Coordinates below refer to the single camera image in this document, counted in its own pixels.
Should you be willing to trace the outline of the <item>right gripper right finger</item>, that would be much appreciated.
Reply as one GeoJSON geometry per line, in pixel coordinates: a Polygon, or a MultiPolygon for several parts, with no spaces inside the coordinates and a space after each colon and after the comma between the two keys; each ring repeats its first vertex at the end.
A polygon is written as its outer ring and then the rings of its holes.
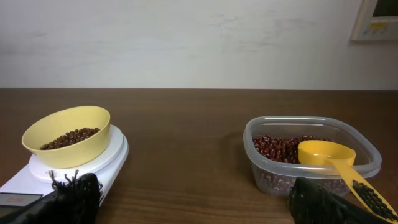
{"type": "Polygon", "coordinates": [[[392,210],[372,188],[353,181],[353,189],[370,208],[364,210],[304,177],[296,179],[288,205],[295,224],[382,224],[392,210]]]}

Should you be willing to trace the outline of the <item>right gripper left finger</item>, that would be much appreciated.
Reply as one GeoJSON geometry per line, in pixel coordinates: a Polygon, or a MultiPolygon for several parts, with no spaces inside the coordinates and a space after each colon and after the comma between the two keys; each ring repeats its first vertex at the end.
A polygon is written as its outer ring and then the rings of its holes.
{"type": "Polygon", "coordinates": [[[49,172],[53,192],[7,215],[5,224],[94,224],[100,209],[103,184],[94,173],[66,177],[67,182],[55,180],[49,172]]]}

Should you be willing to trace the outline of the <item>yellow plastic measuring scoop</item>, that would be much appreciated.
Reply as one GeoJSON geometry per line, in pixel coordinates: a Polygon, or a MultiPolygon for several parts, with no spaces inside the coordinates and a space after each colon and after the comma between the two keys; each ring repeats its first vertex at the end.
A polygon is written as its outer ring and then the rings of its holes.
{"type": "Polygon", "coordinates": [[[353,169],[354,150],[335,142],[308,140],[298,145],[298,159],[306,165],[334,166],[367,210],[389,223],[397,223],[397,213],[387,200],[353,169]]]}

